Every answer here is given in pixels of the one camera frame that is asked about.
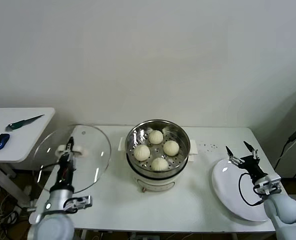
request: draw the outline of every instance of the steamed bun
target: steamed bun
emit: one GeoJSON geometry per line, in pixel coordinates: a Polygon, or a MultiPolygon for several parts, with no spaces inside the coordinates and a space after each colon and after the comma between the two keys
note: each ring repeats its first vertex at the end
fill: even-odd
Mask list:
{"type": "Polygon", "coordinates": [[[163,151],[168,155],[168,156],[175,156],[179,152],[179,144],[176,143],[175,141],[168,141],[164,144],[163,146],[163,151]]]}
{"type": "Polygon", "coordinates": [[[149,141],[152,144],[160,144],[163,141],[163,134],[158,130],[154,130],[149,134],[149,141]]]}
{"type": "Polygon", "coordinates": [[[136,158],[136,160],[142,162],[146,159],[149,158],[150,156],[150,150],[147,146],[145,145],[139,145],[134,149],[134,153],[133,153],[134,157],[136,158]]]}
{"type": "Polygon", "coordinates": [[[154,171],[164,171],[168,169],[168,162],[162,157],[157,157],[151,163],[151,169],[154,171]]]}

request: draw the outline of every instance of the green knife handle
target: green knife handle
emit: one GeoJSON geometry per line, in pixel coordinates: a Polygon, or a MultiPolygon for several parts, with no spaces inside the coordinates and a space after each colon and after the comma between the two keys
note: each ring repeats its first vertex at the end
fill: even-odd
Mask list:
{"type": "Polygon", "coordinates": [[[19,129],[24,125],[24,122],[25,122],[25,120],[22,120],[22,121],[18,121],[18,122],[9,124],[9,128],[11,128],[12,130],[19,129]]]}

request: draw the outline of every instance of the white plate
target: white plate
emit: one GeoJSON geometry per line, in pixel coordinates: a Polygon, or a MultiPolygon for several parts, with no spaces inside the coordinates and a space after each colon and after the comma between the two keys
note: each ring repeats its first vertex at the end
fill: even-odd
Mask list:
{"type": "MultiPolygon", "coordinates": [[[[233,165],[229,159],[223,159],[217,163],[212,172],[212,186],[221,202],[239,217],[254,221],[267,221],[268,217],[264,211],[263,204],[248,206],[241,198],[238,189],[239,177],[245,173],[233,165]]],[[[241,180],[241,192],[248,203],[253,204],[260,200],[252,188],[253,184],[249,175],[244,175],[241,180]]]]}

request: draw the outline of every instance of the white wall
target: white wall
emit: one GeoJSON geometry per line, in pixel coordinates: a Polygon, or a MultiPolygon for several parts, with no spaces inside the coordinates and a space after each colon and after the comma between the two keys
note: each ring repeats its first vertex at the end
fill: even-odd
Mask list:
{"type": "Polygon", "coordinates": [[[296,0],[0,0],[0,107],[34,106],[250,127],[273,162],[296,129],[296,0]]]}

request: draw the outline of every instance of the floor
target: floor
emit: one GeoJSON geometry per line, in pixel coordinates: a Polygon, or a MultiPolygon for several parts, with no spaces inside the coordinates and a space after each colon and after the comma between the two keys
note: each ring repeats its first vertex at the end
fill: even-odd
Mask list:
{"type": "MultiPolygon", "coordinates": [[[[13,179],[13,181],[20,187],[24,188],[26,185],[32,185],[32,193],[31,196],[37,198],[40,193],[41,189],[35,186],[33,177],[31,173],[19,173],[17,177],[13,179]]],[[[286,188],[289,194],[296,194],[296,182],[283,181],[283,185],[286,188]]],[[[7,196],[7,192],[4,190],[0,193],[0,205],[3,199],[7,196]]],[[[11,197],[8,196],[6,200],[3,202],[2,210],[3,214],[7,214],[11,212],[15,206],[16,201],[11,197]]],[[[9,239],[9,240],[25,240],[27,239],[28,230],[30,228],[28,222],[28,214],[26,212],[22,212],[19,220],[16,221],[13,225],[0,225],[0,239],[9,239]],[[2,228],[7,229],[7,236],[4,235],[2,228]]],[[[81,232],[79,230],[75,231],[77,236],[81,236],[81,232]]],[[[86,235],[86,240],[128,240],[130,237],[130,232],[93,232],[88,231],[86,235]]],[[[137,235],[153,235],[152,233],[137,233],[137,235]]],[[[173,235],[173,233],[155,233],[155,235],[160,236],[160,240],[233,240],[231,234],[225,233],[196,233],[196,234],[183,234],[178,233],[173,235]]],[[[239,240],[243,240],[247,238],[250,234],[237,234],[239,240]]],[[[267,240],[276,240],[275,235],[267,238],[267,240]]]]}

